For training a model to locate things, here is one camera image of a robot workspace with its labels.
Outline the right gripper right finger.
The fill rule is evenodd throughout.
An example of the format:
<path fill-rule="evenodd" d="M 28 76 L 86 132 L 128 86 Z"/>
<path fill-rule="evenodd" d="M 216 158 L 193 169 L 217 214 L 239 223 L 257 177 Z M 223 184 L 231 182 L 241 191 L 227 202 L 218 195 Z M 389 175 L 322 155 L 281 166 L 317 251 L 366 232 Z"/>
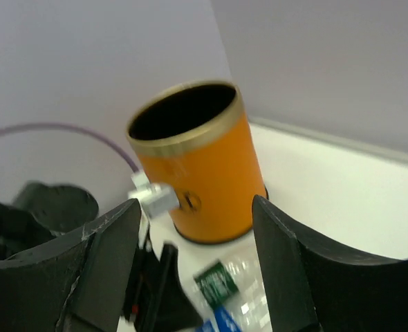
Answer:
<path fill-rule="evenodd" d="M 352 248 L 252 202 L 274 331 L 408 331 L 408 259 Z"/>

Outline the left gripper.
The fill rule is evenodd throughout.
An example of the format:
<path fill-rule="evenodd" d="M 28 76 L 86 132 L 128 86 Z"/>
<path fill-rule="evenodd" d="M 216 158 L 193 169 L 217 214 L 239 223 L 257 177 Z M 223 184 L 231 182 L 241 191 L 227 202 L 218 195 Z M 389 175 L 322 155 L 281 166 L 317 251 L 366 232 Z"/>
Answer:
<path fill-rule="evenodd" d="M 178 248 L 165 242 L 159 257 L 142 240 L 140 223 L 129 221 L 130 248 L 134 250 L 122 316 L 136 331 L 181 331 L 202 325 L 203 318 L 188 298 L 178 272 Z"/>

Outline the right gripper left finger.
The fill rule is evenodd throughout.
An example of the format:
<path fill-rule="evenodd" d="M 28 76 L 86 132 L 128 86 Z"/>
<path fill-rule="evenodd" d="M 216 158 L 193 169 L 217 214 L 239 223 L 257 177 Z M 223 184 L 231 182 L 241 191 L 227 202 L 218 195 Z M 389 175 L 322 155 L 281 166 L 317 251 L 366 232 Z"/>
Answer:
<path fill-rule="evenodd" d="M 131 199 L 0 260 L 0 331 L 116 331 L 140 217 Z"/>

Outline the blue label bottle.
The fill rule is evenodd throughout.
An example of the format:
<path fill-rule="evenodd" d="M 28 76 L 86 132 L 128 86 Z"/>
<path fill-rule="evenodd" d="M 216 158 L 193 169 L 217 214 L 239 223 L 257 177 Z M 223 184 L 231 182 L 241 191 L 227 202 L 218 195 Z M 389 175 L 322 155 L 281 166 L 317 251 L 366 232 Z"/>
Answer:
<path fill-rule="evenodd" d="M 224 307 L 218 307 L 211 318 L 208 318 L 195 329 L 195 332 L 242 332 L 241 327 Z"/>

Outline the green label clear bottle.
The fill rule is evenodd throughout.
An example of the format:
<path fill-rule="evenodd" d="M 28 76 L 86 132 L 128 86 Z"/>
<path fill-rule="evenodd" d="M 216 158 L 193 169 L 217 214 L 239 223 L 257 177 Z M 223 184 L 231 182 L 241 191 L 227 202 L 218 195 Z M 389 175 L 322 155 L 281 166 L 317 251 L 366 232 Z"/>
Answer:
<path fill-rule="evenodd" d="M 272 331 L 259 258 L 251 246 L 212 262 L 184 287 L 203 322 L 224 306 L 242 331 Z"/>

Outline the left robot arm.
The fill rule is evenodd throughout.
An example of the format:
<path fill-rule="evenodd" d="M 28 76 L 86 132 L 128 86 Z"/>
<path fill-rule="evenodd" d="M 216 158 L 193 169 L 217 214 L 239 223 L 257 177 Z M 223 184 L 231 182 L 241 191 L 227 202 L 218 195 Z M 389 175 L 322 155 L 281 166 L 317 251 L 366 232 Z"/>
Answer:
<path fill-rule="evenodd" d="M 203 323 L 178 275 L 178 249 L 156 255 L 152 205 L 176 207 L 150 185 L 105 214 L 70 185 L 29 183 L 0 203 L 0 331 L 182 331 Z"/>

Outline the orange cylindrical bin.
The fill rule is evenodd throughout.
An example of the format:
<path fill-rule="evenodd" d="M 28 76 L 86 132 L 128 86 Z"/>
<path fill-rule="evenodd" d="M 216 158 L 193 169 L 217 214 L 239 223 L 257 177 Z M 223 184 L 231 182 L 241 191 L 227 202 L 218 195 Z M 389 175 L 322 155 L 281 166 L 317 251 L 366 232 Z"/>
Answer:
<path fill-rule="evenodd" d="M 167 89 L 127 125 L 147 178 L 173 187 L 170 212 L 188 241 L 214 245 L 252 229 L 252 201 L 268 192 L 237 85 L 189 82 Z"/>

